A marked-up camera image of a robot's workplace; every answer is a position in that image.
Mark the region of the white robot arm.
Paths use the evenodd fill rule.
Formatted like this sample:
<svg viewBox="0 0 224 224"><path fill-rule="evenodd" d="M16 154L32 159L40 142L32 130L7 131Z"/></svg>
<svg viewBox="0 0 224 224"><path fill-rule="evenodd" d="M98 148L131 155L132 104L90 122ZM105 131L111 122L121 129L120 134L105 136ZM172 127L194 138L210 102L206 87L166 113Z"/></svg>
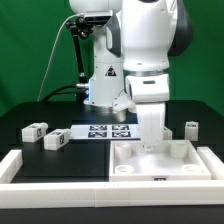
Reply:
<svg viewBox="0 0 224 224"><path fill-rule="evenodd" d="M84 104L92 111L126 119L137 114L140 139L154 146L163 139L169 100L169 56L192 41L183 0L69 0L78 15L81 38L94 36L94 73Z"/></svg>

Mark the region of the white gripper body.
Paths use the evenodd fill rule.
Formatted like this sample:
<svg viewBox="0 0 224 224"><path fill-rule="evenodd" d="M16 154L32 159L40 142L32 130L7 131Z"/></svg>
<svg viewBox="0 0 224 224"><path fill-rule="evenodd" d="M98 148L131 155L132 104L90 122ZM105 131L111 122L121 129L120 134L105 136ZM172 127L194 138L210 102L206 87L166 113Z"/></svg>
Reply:
<svg viewBox="0 0 224 224"><path fill-rule="evenodd" d="M163 140L165 102L169 100L169 75L134 76L125 78L125 91L113 102L116 114L135 109L143 145L159 145Z"/></svg>

